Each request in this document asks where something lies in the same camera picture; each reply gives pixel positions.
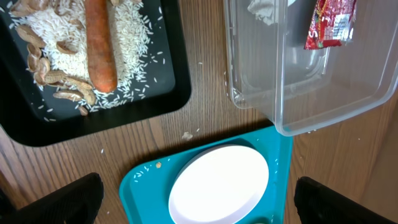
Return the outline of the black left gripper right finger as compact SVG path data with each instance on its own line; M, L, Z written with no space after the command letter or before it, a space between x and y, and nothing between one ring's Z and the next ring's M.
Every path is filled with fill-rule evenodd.
M306 176L296 182L294 204L302 224L394 224Z

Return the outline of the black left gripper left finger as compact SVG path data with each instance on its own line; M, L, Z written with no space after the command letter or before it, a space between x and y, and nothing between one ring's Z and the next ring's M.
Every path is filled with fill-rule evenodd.
M19 210L1 192L1 223L93 223L103 198L103 182L95 172Z

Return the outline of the large pink plate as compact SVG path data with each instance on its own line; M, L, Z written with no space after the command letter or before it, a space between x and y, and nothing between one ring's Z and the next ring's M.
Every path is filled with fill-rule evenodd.
M178 173L169 195L174 223L237 223L260 202L269 167L257 150L240 145L207 149Z

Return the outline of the orange carrot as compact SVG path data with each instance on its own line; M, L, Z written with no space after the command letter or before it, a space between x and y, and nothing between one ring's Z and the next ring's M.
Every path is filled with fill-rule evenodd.
M103 93L116 89L118 76L113 54L106 0L85 0L88 74Z

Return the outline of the peanut shells and rice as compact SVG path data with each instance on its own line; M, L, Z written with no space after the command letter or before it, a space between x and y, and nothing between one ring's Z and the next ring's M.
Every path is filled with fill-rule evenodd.
M164 18L158 1L108 1L117 85L97 89L89 75L83 1L2 1L1 18L22 52L32 80L32 104L51 123L110 110L169 93L175 85L168 64Z

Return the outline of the red snack wrapper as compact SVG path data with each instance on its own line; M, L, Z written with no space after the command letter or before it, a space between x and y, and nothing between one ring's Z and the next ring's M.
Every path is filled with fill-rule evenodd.
M357 0L317 0L305 50L339 47L353 39Z

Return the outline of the white tissue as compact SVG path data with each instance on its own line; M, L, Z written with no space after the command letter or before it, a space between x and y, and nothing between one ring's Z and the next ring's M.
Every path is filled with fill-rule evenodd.
M267 26L279 23L282 16L279 15L280 0L252 0L247 10L254 15L255 20L263 22Z

